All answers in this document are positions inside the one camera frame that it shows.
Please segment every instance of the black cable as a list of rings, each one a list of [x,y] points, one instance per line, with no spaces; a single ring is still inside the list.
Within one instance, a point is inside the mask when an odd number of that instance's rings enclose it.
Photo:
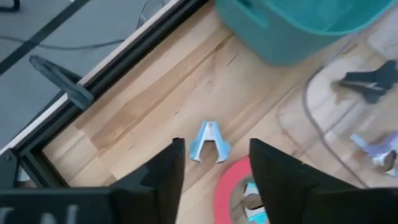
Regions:
[[[29,40],[23,40],[18,37],[11,37],[7,35],[0,35],[1,40],[7,40],[7,41],[12,41],[12,42],[17,42],[21,44],[27,44],[27,45],[33,45],[36,47],[40,47],[43,49],[50,49],[50,50],[66,50],[66,51],[74,51],[74,50],[86,50],[86,49],[97,49],[100,47],[105,47],[109,45],[114,45],[114,44],[119,44],[124,41],[124,39],[117,39],[117,40],[112,40],[109,42],[105,43],[100,43],[100,44],[90,44],[90,45],[82,45],[82,46],[77,46],[77,47],[64,47],[64,46],[58,46],[58,45],[49,45],[49,44],[40,44],[36,42],[31,42]]]
[[[307,80],[307,82],[305,83],[305,88],[303,91],[303,95],[302,95],[302,106],[304,108],[304,113],[307,117],[307,119],[309,120],[309,122],[311,123],[311,125],[313,126],[313,128],[315,129],[315,131],[318,134],[318,137],[321,140],[322,145],[325,147],[325,149],[365,188],[368,188],[369,186],[338,156],[338,154],[331,148],[331,146],[329,145],[329,143],[327,142],[326,138],[325,138],[325,134],[322,130],[322,128],[320,127],[320,125],[317,123],[316,119],[313,117],[311,111],[310,111],[310,107],[308,106],[308,88],[312,82],[312,80],[335,58],[337,58],[337,56],[339,56],[340,53],[342,53],[344,51],[344,49],[346,49],[348,46],[350,46],[352,44],[352,42],[356,39],[356,37],[358,36],[358,34],[354,34],[353,37],[348,41],[348,43],[346,45],[344,45],[341,49],[339,49],[336,54],[334,56],[332,56],[329,60],[327,60],[319,69],[317,69],[312,75],[311,77]]]

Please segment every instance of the gray floor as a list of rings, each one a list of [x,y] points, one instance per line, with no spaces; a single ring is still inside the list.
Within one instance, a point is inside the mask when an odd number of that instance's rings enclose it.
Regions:
[[[146,0],[91,0],[43,43],[79,46],[125,39],[136,29],[145,2]],[[21,12],[0,13],[0,35],[29,39],[69,4],[67,0],[21,0]],[[18,46],[19,44],[0,40],[0,61]],[[79,52],[36,47],[2,74],[0,147],[7,144],[60,91],[32,68],[29,56],[40,55],[83,76],[116,47],[113,45]]]

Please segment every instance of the black metal frame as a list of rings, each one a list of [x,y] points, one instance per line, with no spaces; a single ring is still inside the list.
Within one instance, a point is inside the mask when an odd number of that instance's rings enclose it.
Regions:
[[[43,223],[46,213],[56,220],[51,223],[175,224],[184,167],[184,139],[175,138],[110,186],[2,189],[0,222]]]
[[[84,87],[97,100],[131,67],[139,63],[154,47],[207,1],[181,0],[176,3],[150,28],[145,30],[140,37],[102,68]],[[81,113],[82,111],[70,101],[62,104],[15,147],[2,154],[0,162],[7,161],[8,156],[12,154],[37,187],[69,187],[58,170],[42,152],[42,149]],[[11,163],[11,165],[11,170],[16,169],[14,163]]]

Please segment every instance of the light blue plastic part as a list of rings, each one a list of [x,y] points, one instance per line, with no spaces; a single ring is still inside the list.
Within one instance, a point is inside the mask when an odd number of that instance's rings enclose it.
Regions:
[[[216,0],[221,20],[261,58],[293,65],[372,24],[396,0]]]
[[[192,141],[189,144],[190,157],[192,160],[201,162],[200,151],[205,141],[215,142],[218,152],[217,162],[223,162],[228,158],[231,146],[221,137],[221,132],[220,129],[218,128],[217,122],[204,121],[201,124],[201,128],[199,130],[196,140]]]
[[[351,137],[349,137],[353,142],[355,142],[355,144],[361,148],[365,148],[366,146],[368,146],[368,144],[366,143],[366,141],[361,138],[359,135],[357,134],[353,134],[351,135]]]
[[[250,194],[259,194],[257,186],[254,182],[248,182],[244,196],[247,197]],[[267,223],[268,216],[264,207],[257,208],[255,210],[244,209],[245,214],[248,218],[249,223],[254,222],[255,224],[265,224]]]
[[[255,215],[249,218],[249,223],[254,222],[255,224],[265,224],[267,223],[268,217],[265,212]]]

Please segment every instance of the purple object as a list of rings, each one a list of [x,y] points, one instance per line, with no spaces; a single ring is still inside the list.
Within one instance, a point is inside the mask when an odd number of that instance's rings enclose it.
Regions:
[[[377,157],[394,150],[398,144],[398,131],[393,131],[382,142],[375,145],[367,145],[365,141],[357,134],[351,136],[351,139],[359,145],[370,157]]]

